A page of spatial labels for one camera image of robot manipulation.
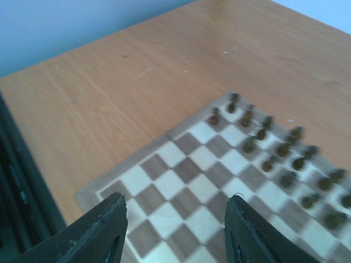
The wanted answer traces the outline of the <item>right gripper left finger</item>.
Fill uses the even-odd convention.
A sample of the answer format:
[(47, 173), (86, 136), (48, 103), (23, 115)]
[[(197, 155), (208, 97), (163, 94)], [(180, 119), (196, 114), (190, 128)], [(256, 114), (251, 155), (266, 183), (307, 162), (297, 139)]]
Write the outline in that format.
[(128, 226), (126, 214), (125, 196), (115, 192), (11, 262), (120, 262)]

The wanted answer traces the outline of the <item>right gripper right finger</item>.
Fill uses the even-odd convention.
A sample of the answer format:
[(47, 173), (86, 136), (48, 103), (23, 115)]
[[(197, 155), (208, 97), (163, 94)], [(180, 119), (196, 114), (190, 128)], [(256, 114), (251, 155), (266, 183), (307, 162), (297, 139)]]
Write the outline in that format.
[(278, 212), (259, 198), (246, 202), (239, 194), (227, 201), (224, 243), (228, 262), (326, 262), (302, 239), (312, 217), (287, 199)]

